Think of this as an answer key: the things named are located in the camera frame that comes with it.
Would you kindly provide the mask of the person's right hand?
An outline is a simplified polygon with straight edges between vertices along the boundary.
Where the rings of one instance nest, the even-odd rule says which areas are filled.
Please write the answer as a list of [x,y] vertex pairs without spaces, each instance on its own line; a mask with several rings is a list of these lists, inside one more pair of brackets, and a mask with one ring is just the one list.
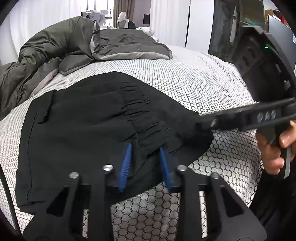
[[291,161],[295,157],[295,122],[290,121],[290,127],[283,131],[279,137],[279,147],[271,146],[265,135],[256,131],[258,149],[261,152],[263,167],[268,174],[277,175],[283,167],[285,161],[281,154],[281,148],[291,147]]

